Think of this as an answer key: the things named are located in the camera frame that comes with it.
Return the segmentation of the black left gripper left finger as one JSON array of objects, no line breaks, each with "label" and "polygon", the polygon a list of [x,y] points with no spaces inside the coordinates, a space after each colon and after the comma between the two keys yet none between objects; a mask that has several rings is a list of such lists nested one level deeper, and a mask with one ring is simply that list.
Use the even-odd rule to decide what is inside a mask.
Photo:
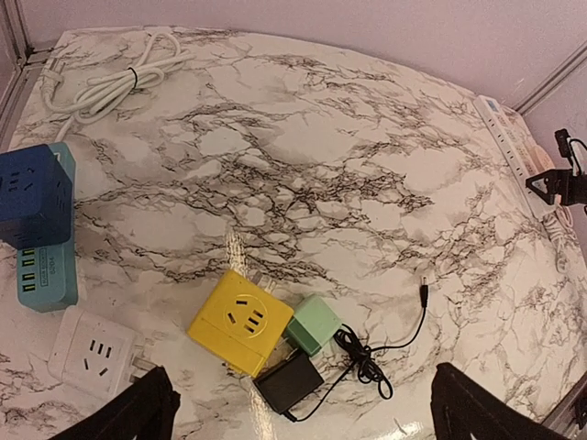
[{"label": "black left gripper left finger", "polygon": [[181,396],[165,368],[156,367],[98,412],[52,439],[170,439],[180,404]]}]

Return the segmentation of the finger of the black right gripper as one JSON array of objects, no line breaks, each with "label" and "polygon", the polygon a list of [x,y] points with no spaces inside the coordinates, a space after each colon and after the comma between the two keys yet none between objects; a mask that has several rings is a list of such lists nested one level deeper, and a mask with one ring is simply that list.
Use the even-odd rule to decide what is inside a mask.
[{"label": "finger of the black right gripper", "polygon": [[576,204],[572,194],[572,170],[546,170],[526,179],[526,187],[546,204]]}]

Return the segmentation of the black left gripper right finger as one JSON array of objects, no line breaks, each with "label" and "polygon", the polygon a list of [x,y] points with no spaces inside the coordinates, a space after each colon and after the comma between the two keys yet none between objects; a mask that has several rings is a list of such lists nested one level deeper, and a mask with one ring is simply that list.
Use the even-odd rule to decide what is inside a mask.
[{"label": "black left gripper right finger", "polygon": [[572,396],[538,423],[492,395],[448,362],[437,365],[431,385],[437,439],[574,439]]}]

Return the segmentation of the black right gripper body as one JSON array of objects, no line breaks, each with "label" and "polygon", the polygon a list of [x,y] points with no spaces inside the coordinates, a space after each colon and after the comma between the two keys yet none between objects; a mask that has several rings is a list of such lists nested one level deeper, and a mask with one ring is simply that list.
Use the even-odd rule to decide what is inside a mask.
[{"label": "black right gripper body", "polygon": [[586,173],[574,175],[568,170],[566,182],[566,205],[587,204],[587,176]]}]

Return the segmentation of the long white power strip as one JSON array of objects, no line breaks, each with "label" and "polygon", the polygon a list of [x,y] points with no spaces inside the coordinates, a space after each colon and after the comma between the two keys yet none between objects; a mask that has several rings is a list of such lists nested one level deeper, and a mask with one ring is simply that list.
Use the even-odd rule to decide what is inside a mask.
[{"label": "long white power strip", "polygon": [[537,160],[536,146],[539,145],[531,136],[524,119],[501,106],[494,98],[484,95],[478,95],[473,106],[504,155],[532,214],[541,220],[552,213],[554,206],[548,206],[526,187],[526,179],[539,174],[544,168]]}]

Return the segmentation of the white cube socket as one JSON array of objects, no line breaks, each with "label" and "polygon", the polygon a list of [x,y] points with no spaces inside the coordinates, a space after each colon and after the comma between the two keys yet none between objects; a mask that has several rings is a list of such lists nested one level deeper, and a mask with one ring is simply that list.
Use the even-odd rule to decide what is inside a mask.
[{"label": "white cube socket", "polygon": [[62,317],[49,373],[108,402],[155,367],[144,357],[144,347],[138,332],[73,305]]}]

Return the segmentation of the teal power strip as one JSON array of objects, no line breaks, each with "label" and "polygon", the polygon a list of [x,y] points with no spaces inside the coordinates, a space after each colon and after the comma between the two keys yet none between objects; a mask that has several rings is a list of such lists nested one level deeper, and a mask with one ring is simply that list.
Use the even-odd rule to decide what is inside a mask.
[{"label": "teal power strip", "polygon": [[[60,165],[75,183],[76,162],[63,142],[47,144]],[[59,245],[19,249],[17,252],[18,299],[37,312],[53,312],[78,301],[74,253],[74,215],[72,234]]]}]

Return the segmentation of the blue cube socket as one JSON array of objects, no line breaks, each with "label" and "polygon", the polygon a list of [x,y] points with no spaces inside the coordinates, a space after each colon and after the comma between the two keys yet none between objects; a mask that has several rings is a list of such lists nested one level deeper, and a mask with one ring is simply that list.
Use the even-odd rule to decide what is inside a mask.
[{"label": "blue cube socket", "polygon": [[59,245],[72,234],[72,179],[47,144],[1,155],[1,241]]}]

